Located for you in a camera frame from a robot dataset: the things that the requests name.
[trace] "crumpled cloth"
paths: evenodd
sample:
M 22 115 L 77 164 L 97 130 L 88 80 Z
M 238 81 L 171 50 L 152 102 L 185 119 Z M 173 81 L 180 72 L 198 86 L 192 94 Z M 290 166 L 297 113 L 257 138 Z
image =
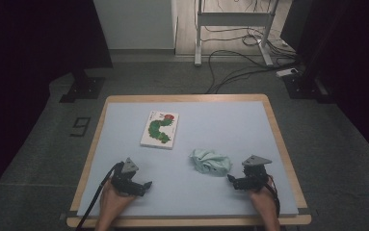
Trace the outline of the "crumpled cloth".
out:
M 232 163 L 228 157 L 215 153 L 214 150 L 194 149 L 190 155 L 201 173 L 211 172 L 225 176 L 231 170 Z

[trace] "table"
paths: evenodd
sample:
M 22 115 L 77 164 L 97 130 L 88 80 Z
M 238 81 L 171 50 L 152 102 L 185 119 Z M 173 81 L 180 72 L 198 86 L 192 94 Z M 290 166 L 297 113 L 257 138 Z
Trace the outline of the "table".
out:
M 202 0 L 198 1 L 197 13 L 197 39 L 195 65 L 201 65 L 201 27 L 202 26 L 247 26 L 247 27 L 265 27 L 262 39 L 258 39 L 258 47 L 267 66 L 273 66 L 269 54 L 269 47 L 266 46 L 268 35 L 271 31 L 277 11 L 277 3 L 275 0 L 271 11 L 268 13 L 204 13 L 202 11 Z
M 75 193 L 70 211 L 67 217 L 67 224 L 75 227 L 80 218 L 76 216 L 76 211 L 81 204 L 81 197 L 87 185 L 90 169 L 92 166 L 92 159 L 99 142 L 103 123 L 105 120 L 106 110 L 110 103 L 154 103 L 154 102 L 248 102 L 260 101 L 262 102 L 266 115 L 271 125 L 273 135 L 276 139 L 277 149 L 280 154 L 281 161 L 284 165 L 287 178 L 291 185 L 293 195 L 296 200 L 296 205 L 299 213 L 294 216 L 280 218 L 279 221 L 283 225 L 299 225 L 308 224 L 311 222 L 311 215 L 307 213 L 307 205 L 305 203 L 299 181 L 296 177 L 292 163 L 290 161 L 287 149 L 281 137 L 280 131 L 277 127 L 277 122 L 272 111 L 269 99 L 263 94 L 232 94 L 232 95 L 121 95 L 110 96 L 106 100 L 102 115 L 98 122 L 96 132 L 92 141 L 91 150 L 81 175 L 81 179 Z M 243 225 L 257 225 L 262 224 L 260 217 L 215 217 L 215 218 L 120 218 L 115 221 L 114 225 L 118 227 L 154 227 L 154 226 L 243 226 Z M 85 221 L 84 227 L 94 227 L 95 219 L 88 218 Z

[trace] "black curtain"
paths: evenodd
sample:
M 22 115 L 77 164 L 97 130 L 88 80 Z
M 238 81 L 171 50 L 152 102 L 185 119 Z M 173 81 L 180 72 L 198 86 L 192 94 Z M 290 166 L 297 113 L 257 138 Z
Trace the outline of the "black curtain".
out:
M 49 83 L 112 67 L 92 0 L 0 0 L 0 176 L 32 130 Z

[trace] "hand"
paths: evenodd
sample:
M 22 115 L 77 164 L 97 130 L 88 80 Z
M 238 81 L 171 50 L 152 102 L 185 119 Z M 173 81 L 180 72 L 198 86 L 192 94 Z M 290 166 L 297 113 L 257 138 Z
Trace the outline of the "hand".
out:
M 103 186 L 100 197 L 100 214 L 95 231 L 108 230 L 113 220 L 136 198 L 136 196 L 120 195 L 109 179 Z
M 268 185 L 272 187 L 272 176 L 269 177 Z M 263 187 L 259 192 L 249 191 L 250 201 L 253 207 L 262 217 L 266 231 L 279 231 L 280 224 L 277 219 L 277 206 L 271 192 Z

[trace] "white book cover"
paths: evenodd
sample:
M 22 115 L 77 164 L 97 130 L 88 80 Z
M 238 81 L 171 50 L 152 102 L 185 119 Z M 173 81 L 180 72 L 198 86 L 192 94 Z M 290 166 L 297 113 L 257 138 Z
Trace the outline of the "white book cover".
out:
M 151 111 L 140 145 L 172 149 L 177 122 L 176 113 Z

